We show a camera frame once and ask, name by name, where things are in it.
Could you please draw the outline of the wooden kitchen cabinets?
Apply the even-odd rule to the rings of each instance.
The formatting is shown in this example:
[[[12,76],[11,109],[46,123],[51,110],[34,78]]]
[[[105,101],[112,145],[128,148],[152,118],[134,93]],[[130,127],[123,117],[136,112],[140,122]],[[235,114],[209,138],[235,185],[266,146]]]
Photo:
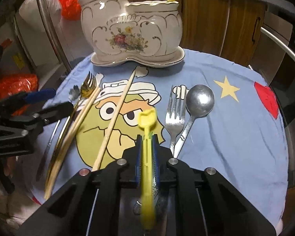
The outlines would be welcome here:
[[[183,22],[180,46],[250,63],[267,5],[256,0],[178,0]]]

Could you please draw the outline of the red bag lower left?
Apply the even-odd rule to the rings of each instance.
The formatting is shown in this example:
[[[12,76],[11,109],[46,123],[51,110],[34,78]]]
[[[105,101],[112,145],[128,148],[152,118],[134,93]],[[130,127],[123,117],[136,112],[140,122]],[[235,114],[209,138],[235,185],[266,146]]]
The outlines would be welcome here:
[[[0,76],[0,100],[19,92],[33,92],[38,89],[35,74],[11,74]]]

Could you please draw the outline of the pale chopstick pair left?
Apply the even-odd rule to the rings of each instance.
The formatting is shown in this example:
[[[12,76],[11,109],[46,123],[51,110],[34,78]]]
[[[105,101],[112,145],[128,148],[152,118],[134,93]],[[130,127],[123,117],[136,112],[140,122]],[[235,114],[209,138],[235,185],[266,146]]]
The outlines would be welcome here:
[[[100,92],[100,87],[98,86],[95,88],[95,90],[91,94],[90,98],[87,100],[86,104],[81,109],[80,114],[77,116],[77,119],[74,121],[71,129],[68,131],[68,133],[64,139],[64,142],[61,145],[60,151],[59,151],[58,155],[56,156],[56,160],[52,166],[52,169],[51,169],[51,172],[50,172],[50,175],[48,178],[46,188],[45,188],[45,195],[44,195],[45,200],[50,198],[54,184],[56,182],[56,178],[58,176],[58,173],[60,172],[61,166],[62,166],[65,156],[67,154],[67,151],[68,151],[80,125],[84,121],[84,118],[86,117],[88,111],[90,110],[95,99],[97,98],[99,92]]]

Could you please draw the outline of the silver fork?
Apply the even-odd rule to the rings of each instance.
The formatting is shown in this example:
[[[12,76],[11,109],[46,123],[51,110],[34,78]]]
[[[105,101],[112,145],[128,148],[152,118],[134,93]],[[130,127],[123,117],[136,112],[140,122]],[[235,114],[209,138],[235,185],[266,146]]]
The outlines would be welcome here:
[[[165,117],[165,128],[171,137],[169,148],[173,155],[175,152],[176,138],[182,132],[185,124],[186,95],[186,86],[171,87]]]

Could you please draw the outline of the long wooden chopstick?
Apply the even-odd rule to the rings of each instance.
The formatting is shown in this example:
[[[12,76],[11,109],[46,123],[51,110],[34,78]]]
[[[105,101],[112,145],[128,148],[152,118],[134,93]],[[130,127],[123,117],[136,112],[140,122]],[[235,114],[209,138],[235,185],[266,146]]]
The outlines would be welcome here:
[[[125,98],[127,96],[127,93],[128,93],[128,91],[129,91],[129,89],[130,89],[130,87],[132,85],[132,82],[134,80],[135,75],[136,75],[136,69],[132,72],[130,78],[128,79],[128,83],[127,83],[126,87],[124,88],[121,97],[119,98],[119,101],[117,103],[117,107],[116,107],[116,109],[115,109],[115,111],[113,113],[113,116],[112,116],[111,120],[110,120],[107,131],[106,131],[106,133],[104,135],[104,139],[103,139],[102,144],[100,146],[99,153],[98,153],[98,155],[97,155],[97,157],[95,159],[95,162],[93,164],[93,167],[92,167],[91,171],[97,171],[97,170],[100,169],[100,165],[101,165],[101,162],[102,162],[106,147],[108,145],[109,139],[111,137],[115,122],[116,122],[118,114],[119,114],[119,112],[120,112],[120,110],[121,110],[121,108],[123,106],[123,103],[124,103],[124,100],[125,100]]]

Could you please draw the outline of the silver round spoon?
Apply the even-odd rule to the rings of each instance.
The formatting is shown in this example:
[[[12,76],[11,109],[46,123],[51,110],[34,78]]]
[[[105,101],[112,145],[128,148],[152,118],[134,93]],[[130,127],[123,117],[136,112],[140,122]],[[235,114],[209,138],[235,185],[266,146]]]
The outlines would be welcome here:
[[[206,85],[193,86],[186,95],[186,108],[190,114],[189,121],[175,144],[174,158],[178,158],[187,136],[197,118],[206,117],[213,109],[215,96],[212,89]]]

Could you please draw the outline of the blue cartoon cloth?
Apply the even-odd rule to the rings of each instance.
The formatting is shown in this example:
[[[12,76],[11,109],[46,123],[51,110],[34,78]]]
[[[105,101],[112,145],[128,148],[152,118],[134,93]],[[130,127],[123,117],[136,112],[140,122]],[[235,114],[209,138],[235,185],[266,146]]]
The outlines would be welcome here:
[[[79,169],[92,168],[110,121],[115,125],[101,166],[133,147],[142,111],[156,109],[154,133],[174,157],[190,167],[216,168],[273,225],[281,221],[288,186],[288,146],[277,99],[255,71],[207,53],[185,50],[183,60],[156,69],[126,62],[93,64],[91,55],[65,78],[51,106],[87,74],[100,93],[70,145],[53,189]]]

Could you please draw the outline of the curved chrome rack pole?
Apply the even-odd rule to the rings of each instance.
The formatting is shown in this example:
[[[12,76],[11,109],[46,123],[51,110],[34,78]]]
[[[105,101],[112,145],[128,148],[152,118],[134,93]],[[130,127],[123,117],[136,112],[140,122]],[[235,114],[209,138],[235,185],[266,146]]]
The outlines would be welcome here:
[[[70,73],[72,68],[61,46],[61,42],[58,39],[56,29],[54,27],[52,18],[49,13],[47,0],[36,0],[36,1],[37,1],[38,10],[41,16],[42,24],[44,26],[49,42],[54,50],[54,53],[58,61],[64,65],[66,72]]]

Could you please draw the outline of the white floral ceramic utensil holder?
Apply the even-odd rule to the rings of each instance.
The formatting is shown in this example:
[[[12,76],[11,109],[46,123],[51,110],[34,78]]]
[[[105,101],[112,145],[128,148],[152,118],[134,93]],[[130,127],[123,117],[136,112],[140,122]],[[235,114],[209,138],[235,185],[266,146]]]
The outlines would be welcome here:
[[[101,67],[134,61],[154,68],[180,63],[183,23],[178,0],[78,0],[81,26]]]

